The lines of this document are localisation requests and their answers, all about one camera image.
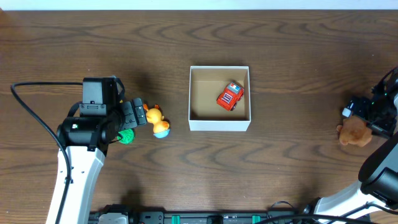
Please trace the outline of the red toy fire truck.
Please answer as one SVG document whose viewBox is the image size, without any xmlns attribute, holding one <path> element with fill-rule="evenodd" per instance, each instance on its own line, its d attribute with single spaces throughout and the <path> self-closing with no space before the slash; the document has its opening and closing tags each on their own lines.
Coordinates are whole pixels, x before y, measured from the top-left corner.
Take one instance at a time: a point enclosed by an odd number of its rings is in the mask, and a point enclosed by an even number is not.
<svg viewBox="0 0 398 224">
<path fill-rule="evenodd" d="M 235 109 L 237 102 L 244 95 L 244 88 L 241 85 L 231 82 L 224 88 L 223 92 L 217 97 L 216 103 L 227 111 Z"/>
</svg>

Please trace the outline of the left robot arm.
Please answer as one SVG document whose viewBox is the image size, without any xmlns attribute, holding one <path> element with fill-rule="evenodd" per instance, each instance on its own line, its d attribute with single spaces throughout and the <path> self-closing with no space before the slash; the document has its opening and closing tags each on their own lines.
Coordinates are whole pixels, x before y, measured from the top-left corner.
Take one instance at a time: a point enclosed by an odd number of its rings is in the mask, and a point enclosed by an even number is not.
<svg viewBox="0 0 398 224">
<path fill-rule="evenodd" d="M 117 77 L 84 78 L 82 100 L 57 128 L 57 179 L 47 223 L 87 223 L 108 146 L 130 144 L 134 128 L 147 123 L 140 98 L 124 99 Z"/>
</svg>

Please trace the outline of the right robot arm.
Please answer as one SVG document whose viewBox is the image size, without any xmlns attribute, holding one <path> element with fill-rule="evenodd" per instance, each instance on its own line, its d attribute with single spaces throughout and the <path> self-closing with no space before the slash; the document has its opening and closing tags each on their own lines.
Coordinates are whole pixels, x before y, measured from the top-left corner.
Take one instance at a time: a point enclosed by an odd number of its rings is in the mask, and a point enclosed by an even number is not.
<svg viewBox="0 0 398 224">
<path fill-rule="evenodd" d="M 358 180 L 307 206 L 307 223 L 354 223 L 372 212 L 397 214 L 397 69 L 387 72 L 371 98 L 352 97 L 337 126 L 339 143 L 363 147 L 373 136 L 386 139 L 361 166 Z"/>
</svg>

